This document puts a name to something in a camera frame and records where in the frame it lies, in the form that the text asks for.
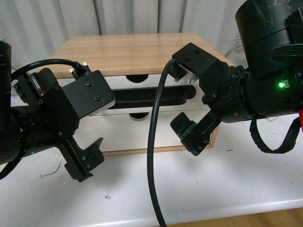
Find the drawer handle hole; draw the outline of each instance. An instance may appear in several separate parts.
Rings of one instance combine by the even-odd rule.
[[[127,75],[127,80],[133,82],[135,84],[143,83],[147,80],[148,74],[141,74],[141,75]]]
[[[129,117],[136,122],[141,122],[148,118],[148,115],[149,113],[130,113]]]

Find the screw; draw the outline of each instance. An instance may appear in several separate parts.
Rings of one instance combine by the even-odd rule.
[[[301,75],[302,75],[302,73],[297,72],[297,73],[294,75],[294,77],[295,77],[296,79],[298,79],[298,78],[300,78],[300,77],[301,77]]]

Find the white table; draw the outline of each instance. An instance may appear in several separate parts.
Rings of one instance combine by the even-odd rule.
[[[295,117],[258,121],[264,141],[271,148],[280,146]],[[154,155],[156,189],[167,224],[303,207],[302,133],[294,150],[271,155],[258,150],[249,125],[222,123],[214,148],[198,157],[187,151]],[[60,162],[57,173],[40,176],[52,173]],[[50,149],[24,158],[1,180],[0,226],[158,224],[148,191],[145,154],[106,157],[93,170],[94,176],[82,183],[72,180],[63,164],[59,150]]]

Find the wooden floor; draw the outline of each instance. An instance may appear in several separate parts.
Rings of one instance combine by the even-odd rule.
[[[303,227],[303,208],[169,225],[169,227]]]

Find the white curtain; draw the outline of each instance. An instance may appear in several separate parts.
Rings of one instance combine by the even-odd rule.
[[[245,0],[0,0],[0,39],[19,68],[78,35],[196,33],[222,54],[240,45],[235,13]],[[245,64],[241,48],[229,55]]]

